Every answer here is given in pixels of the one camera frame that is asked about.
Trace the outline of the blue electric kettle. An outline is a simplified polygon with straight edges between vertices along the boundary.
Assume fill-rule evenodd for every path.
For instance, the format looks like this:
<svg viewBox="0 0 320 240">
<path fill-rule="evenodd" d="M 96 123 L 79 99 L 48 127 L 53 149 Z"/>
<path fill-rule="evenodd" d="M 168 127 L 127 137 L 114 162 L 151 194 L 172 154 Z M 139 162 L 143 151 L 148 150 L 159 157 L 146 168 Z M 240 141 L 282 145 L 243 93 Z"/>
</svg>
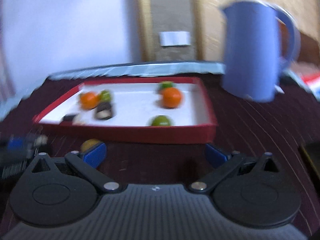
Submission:
<svg viewBox="0 0 320 240">
<path fill-rule="evenodd" d="M 284 8 L 262 0 L 231 0 L 226 18 L 221 87 L 254 102 L 274 100 L 283 70 L 300 52 L 300 32 Z"/>
</svg>

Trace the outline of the orange tangerine right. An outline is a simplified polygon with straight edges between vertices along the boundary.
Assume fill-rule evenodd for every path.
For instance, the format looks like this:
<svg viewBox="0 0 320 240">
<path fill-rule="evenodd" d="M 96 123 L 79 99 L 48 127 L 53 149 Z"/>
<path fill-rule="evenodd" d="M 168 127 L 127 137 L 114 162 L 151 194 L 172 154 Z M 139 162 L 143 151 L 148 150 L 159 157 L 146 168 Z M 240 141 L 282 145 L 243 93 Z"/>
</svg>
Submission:
<svg viewBox="0 0 320 240">
<path fill-rule="evenodd" d="M 182 92 L 175 87 L 163 89 L 161 96 L 161 103 L 165 108 L 177 108 L 183 100 Z"/>
</svg>

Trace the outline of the white wall switch panel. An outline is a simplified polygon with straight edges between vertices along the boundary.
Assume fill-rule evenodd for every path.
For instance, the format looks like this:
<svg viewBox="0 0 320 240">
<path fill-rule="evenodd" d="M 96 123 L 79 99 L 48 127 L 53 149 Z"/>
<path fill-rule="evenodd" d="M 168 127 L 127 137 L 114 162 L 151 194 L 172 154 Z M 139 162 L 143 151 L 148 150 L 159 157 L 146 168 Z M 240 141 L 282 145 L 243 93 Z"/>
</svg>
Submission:
<svg viewBox="0 0 320 240">
<path fill-rule="evenodd" d="M 159 33 L 162 47 L 190 46 L 191 37 L 188 31 L 163 31 Z"/>
</svg>

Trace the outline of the large green fruit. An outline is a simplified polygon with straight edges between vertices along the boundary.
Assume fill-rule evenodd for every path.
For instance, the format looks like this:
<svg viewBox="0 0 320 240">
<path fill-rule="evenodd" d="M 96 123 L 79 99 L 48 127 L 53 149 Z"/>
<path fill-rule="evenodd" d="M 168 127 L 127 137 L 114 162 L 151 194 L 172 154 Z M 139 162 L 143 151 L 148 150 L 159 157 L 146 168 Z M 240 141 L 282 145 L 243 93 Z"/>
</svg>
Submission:
<svg viewBox="0 0 320 240">
<path fill-rule="evenodd" d="M 166 115 L 154 116 L 151 120 L 150 126 L 171 126 L 172 122 Z"/>
</svg>

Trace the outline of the gold wall frame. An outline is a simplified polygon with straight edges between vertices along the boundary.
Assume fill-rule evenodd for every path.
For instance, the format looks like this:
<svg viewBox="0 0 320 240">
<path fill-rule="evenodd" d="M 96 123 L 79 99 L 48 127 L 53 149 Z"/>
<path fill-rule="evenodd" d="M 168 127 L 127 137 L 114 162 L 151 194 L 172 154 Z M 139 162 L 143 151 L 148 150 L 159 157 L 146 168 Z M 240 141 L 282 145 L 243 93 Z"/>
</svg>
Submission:
<svg viewBox="0 0 320 240">
<path fill-rule="evenodd" d="M 142 61 L 189 61 L 204 58 L 200 0 L 136 0 Z M 187 46 L 163 47 L 162 31 L 186 31 Z"/>
</svg>

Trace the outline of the red tray white lining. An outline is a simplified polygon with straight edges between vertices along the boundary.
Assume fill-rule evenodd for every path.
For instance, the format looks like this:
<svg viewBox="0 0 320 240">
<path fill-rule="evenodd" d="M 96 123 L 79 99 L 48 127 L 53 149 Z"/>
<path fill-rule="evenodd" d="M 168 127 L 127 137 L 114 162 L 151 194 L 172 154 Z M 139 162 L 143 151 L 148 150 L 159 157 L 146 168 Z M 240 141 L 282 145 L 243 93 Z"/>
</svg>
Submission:
<svg viewBox="0 0 320 240">
<path fill-rule="evenodd" d="M 159 83 L 172 81 L 182 92 L 182 103 L 176 109 L 161 106 Z M 79 95 L 109 90 L 114 116 L 97 120 L 95 111 L 80 107 Z M 80 114 L 81 124 L 62 122 L 67 114 Z M 154 116 L 166 115 L 171 126 L 150 126 Z M 197 77 L 103 78 L 85 81 L 52 102 L 33 122 L 45 130 L 104 141 L 147 144 L 205 144 L 216 135 L 217 120 L 213 106 Z"/>
</svg>

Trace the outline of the orange tangerine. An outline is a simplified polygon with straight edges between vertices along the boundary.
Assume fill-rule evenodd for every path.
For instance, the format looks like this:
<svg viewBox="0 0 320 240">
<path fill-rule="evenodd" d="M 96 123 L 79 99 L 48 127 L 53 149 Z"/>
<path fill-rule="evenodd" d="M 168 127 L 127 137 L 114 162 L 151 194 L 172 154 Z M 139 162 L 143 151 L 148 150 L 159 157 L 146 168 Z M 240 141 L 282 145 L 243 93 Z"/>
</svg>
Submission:
<svg viewBox="0 0 320 240">
<path fill-rule="evenodd" d="M 94 92 L 81 93 L 79 95 L 80 106 L 84 110 L 91 110 L 99 104 L 99 96 Z"/>
<path fill-rule="evenodd" d="M 177 108 L 183 100 L 182 92 L 175 87 L 163 89 L 161 96 L 161 103 L 165 108 Z"/>
</svg>

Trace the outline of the yellow fruit on blanket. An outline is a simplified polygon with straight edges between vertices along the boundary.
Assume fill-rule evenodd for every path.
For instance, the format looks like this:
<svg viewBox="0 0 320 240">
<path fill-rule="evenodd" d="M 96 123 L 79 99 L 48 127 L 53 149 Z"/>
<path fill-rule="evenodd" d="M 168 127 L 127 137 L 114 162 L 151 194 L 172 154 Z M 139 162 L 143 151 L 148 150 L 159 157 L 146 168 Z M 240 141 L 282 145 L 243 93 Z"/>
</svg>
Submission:
<svg viewBox="0 0 320 240">
<path fill-rule="evenodd" d="M 101 141 L 97 140 L 97 139 L 86 140 L 81 144 L 80 151 L 85 152 L 85 151 L 89 150 L 90 148 L 92 148 L 93 146 L 99 145 L 100 143 L 101 143 Z"/>
</svg>

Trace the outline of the orange tangerine left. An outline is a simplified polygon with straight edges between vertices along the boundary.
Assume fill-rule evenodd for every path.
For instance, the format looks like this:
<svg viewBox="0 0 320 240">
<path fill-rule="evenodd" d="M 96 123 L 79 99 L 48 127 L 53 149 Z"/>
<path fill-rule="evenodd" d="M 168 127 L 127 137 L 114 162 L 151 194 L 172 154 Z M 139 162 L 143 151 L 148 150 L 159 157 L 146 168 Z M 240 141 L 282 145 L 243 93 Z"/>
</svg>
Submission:
<svg viewBox="0 0 320 240">
<path fill-rule="evenodd" d="M 94 92 L 81 93 L 79 95 L 80 106 L 84 110 L 91 110 L 99 104 L 99 96 Z"/>
</svg>

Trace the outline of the small yellow-green fruit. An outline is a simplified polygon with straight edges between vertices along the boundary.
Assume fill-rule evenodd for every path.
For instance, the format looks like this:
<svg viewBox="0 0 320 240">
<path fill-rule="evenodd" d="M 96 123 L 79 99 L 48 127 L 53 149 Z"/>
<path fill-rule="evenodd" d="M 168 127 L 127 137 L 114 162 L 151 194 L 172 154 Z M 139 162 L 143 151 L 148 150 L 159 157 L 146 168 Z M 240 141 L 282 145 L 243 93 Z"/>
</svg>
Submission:
<svg viewBox="0 0 320 240">
<path fill-rule="evenodd" d="M 112 94 L 109 90 L 102 90 L 99 94 L 99 102 L 111 102 L 112 101 Z"/>
</svg>

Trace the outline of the green fruit in tray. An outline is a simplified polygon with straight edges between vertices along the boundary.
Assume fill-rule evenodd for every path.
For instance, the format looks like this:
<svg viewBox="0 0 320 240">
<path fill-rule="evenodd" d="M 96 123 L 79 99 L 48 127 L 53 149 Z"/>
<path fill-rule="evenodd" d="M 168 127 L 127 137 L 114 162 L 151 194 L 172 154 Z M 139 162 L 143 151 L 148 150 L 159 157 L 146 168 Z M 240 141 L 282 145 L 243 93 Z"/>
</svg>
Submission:
<svg viewBox="0 0 320 240">
<path fill-rule="evenodd" d="M 158 91 L 161 92 L 164 89 L 175 87 L 175 84 L 172 81 L 162 81 L 159 83 Z"/>
</svg>

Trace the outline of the red white blue pillow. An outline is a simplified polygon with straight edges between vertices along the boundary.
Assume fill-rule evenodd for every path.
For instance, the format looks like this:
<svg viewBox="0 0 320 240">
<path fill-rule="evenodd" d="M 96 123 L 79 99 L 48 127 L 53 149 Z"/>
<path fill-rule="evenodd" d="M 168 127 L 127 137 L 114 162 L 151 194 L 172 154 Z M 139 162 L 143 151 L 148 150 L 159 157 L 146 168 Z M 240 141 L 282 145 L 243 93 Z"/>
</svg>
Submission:
<svg viewBox="0 0 320 240">
<path fill-rule="evenodd" d="M 312 94 L 317 101 L 319 101 L 319 72 L 316 72 L 315 74 L 300 75 L 292 70 L 288 70 L 287 75 L 291 77 L 300 88 L 303 88 L 306 92 Z"/>
</svg>

